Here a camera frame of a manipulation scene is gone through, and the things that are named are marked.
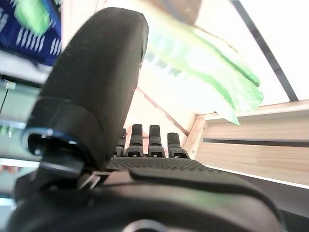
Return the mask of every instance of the green leaf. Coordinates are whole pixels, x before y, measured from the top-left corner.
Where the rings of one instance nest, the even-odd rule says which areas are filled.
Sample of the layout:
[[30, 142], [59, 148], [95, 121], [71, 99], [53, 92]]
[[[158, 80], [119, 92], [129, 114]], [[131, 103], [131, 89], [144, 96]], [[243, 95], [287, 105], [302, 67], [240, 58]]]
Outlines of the green leaf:
[[44, 34], [50, 25], [49, 13], [41, 0], [16, 0], [14, 15], [35, 35]]

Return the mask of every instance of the black plastic housing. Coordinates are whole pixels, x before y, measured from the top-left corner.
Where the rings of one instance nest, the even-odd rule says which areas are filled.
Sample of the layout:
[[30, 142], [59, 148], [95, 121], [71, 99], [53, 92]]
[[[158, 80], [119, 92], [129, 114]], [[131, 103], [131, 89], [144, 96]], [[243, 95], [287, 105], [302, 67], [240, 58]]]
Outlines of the black plastic housing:
[[23, 134], [41, 155], [44, 140], [78, 147], [104, 170], [128, 113], [146, 52], [148, 24], [138, 12], [106, 8], [93, 15], [58, 58]]

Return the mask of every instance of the blue package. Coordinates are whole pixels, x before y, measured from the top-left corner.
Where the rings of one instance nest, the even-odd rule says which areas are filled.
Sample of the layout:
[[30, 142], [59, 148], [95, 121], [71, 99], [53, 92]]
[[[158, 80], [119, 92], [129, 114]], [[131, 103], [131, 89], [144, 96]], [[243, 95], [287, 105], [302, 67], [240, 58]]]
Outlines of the blue package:
[[61, 51], [60, 20], [53, 13], [50, 28], [36, 36], [18, 23], [14, 10], [15, 0], [0, 1], [0, 49], [52, 66]]

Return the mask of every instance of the robotic hand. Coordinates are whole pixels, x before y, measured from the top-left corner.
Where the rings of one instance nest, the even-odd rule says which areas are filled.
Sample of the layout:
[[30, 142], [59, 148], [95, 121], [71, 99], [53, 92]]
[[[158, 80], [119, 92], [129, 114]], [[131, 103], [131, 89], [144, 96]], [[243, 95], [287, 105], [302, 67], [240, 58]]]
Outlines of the robotic hand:
[[17, 180], [7, 232], [281, 232], [274, 204], [250, 183], [188, 159], [178, 135], [150, 128], [149, 151], [134, 125], [122, 130], [146, 52], [140, 13], [92, 16], [59, 57], [23, 134], [42, 156]]

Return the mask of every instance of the wooden board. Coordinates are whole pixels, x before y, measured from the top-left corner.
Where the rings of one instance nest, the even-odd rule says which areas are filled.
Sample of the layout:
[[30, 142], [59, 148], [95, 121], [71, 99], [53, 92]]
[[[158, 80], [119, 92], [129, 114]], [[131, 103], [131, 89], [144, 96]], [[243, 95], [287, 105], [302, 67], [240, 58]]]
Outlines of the wooden board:
[[309, 185], [309, 148], [202, 143], [195, 159], [233, 171]]
[[294, 118], [276, 118], [233, 123], [209, 124], [204, 132], [209, 139], [268, 139], [268, 140], [308, 140], [308, 116]]

